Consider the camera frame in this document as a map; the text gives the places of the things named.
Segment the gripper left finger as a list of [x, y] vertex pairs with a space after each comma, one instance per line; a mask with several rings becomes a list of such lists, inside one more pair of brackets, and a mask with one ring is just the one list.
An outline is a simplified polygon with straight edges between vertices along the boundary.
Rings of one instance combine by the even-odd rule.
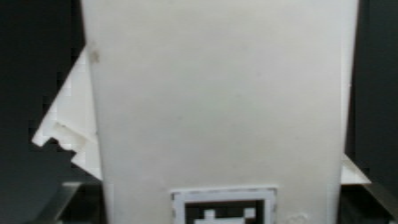
[[34, 224], [107, 224], [100, 184], [66, 182], [39, 212]]

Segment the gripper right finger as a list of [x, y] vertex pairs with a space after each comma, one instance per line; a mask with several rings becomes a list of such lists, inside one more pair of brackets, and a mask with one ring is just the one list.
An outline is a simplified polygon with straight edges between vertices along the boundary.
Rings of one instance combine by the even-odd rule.
[[341, 187], [340, 224], [398, 224], [398, 198], [380, 184]]

